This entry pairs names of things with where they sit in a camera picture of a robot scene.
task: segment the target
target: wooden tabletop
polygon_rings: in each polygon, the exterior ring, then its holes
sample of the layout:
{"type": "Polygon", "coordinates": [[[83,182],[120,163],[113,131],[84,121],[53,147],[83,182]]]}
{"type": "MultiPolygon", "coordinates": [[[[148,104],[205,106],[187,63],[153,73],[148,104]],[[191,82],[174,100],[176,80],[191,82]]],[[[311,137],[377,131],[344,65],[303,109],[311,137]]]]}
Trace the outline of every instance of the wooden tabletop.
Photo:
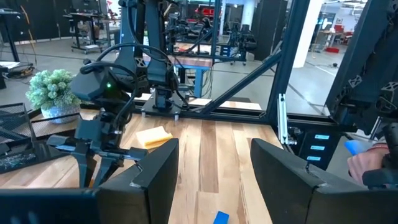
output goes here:
{"type": "MultiPolygon", "coordinates": [[[[96,113],[81,112],[85,119],[96,113]]],[[[71,128],[74,124],[63,125],[71,128]]],[[[272,223],[250,159],[252,138],[281,147],[271,127],[198,119],[143,118],[137,114],[126,126],[121,147],[140,147],[135,133],[158,126],[180,140],[178,181],[169,223],[213,223],[218,211],[229,214],[228,223],[272,223]]],[[[125,161],[125,166],[115,175],[133,164],[125,161]]],[[[78,187],[78,166],[72,156],[63,157],[0,175],[0,187],[78,187]]]]}

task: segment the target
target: yellow sponge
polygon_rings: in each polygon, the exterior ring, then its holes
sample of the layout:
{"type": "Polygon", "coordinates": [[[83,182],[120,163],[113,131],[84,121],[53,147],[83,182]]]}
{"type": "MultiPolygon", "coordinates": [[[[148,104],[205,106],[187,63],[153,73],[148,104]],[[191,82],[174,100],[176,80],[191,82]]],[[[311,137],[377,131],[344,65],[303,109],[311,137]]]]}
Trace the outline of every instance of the yellow sponge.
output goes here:
{"type": "Polygon", "coordinates": [[[141,147],[146,149],[153,149],[163,145],[163,143],[173,138],[173,135],[166,133],[162,126],[151,128],[145,131],[136,133],[141,147]]]}

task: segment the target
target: white flower pot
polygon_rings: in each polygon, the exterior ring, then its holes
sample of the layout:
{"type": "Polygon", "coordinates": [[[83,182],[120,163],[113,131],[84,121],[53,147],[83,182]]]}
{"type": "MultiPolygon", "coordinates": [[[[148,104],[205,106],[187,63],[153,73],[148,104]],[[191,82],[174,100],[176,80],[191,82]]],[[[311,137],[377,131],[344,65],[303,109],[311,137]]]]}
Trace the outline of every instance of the white flower pot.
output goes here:
{"type": "MultiPolygon", "coordinates": [[[[43,110],[42,108],[42,114],[44,118],[56,118],[59,116],[65,116],[75,113],[80,113],[80,105],[69,105],[63,107],[53,106],[48,110],[43,110]]],[[[55,124],[65,124],[76,120],[77,117],[78,116],[69,116],[65,118],[52,119],[50,121],[55,124]]]]}

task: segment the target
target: human hand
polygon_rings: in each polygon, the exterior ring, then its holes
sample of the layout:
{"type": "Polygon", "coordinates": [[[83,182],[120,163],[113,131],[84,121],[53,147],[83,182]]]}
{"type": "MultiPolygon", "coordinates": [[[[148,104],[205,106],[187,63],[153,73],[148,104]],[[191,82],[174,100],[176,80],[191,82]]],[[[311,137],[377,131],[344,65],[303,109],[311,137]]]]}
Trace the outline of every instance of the human hand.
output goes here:
{"type": "Polygon", "coordinates": [[[374,146],[370,150],[348,158],[349,172],[354,180],[363,184],[362,175],[366,171],[381,169],[383,157],[389,153],[385,144],[374,146]]]}

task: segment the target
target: blue block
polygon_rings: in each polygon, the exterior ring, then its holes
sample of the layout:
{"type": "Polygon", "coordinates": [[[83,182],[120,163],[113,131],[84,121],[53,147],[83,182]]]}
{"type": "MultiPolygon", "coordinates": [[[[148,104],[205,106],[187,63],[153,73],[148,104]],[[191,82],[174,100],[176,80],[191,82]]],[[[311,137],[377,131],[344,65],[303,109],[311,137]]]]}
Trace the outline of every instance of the blue block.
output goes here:
{"type": "Polygon", "coordinates": [[[224,212],[218,212],[213,224],[227,224],[229,215],[224,212]]]}

